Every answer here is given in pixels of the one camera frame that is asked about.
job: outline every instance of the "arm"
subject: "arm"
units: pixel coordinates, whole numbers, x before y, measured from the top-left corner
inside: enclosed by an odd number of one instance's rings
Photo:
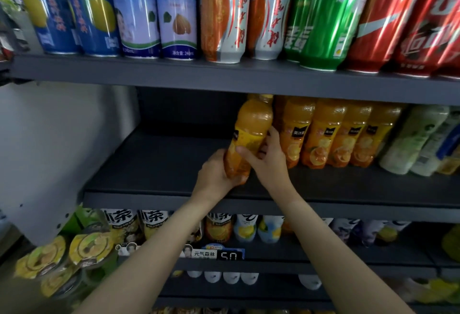
[[[237,184],[224,171],[220,149],[203,164],[191,198],[126,262],[114,271],[74,314],[149,313],[168,279],[187,237],[204,216]]]
[[[341,314],[414,314],[301,198],[289,179],[279,133],[270,129],[266,155],[257,159],[243,147],[238,153],[278,204],[295,231],[335,308]]]

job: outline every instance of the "forearm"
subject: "forearm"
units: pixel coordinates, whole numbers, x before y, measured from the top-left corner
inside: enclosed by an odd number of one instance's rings
[[[149,313],[187,237],[213,207],[191,199],[84,300],[76,314]]]
[[[339,313],[413,314],[293,187],[274,192],[273,199],[289,220]]]

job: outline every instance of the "orange and silver can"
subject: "orange and silver can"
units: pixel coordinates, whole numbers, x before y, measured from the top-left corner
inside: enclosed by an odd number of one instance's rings
[[[251,0],[247,50],[257,60],[275,60],[283,49],[290,0]]]
[[[206,60],[238,63],[246,48],[249,0],[200,0],[201,48]]]

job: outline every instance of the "blue can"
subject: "blue can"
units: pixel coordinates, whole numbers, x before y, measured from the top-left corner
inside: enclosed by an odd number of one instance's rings
[[[120,38],[113,0],[69,0],[85,54],[118,56]]]
[[[23,0],[41,47],[51,54],[80,52],[67,0]]]
[[[114,0],[114,5],[124,55],[160,57],[156,0]]]
[[[157,0],[163,56],[197,58],[196,0]]]

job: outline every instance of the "hand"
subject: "hand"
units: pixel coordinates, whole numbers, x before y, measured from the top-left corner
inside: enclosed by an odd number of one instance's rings
[[[192,197],[207,199],[216,205],[235,186],[242,183],[243,177],[227,178],[224,169],[225,149],[219,149],[203,164],[198,172]]]
[[[272,126],[266,139],[267,145],[258,153],[258,159],[247,148],[237,146],[236,151],[246,159],[256,171],[260,183],[273,197],[286,189],[293,188],[286,166],[286,156],[280,145],[280,135]]]

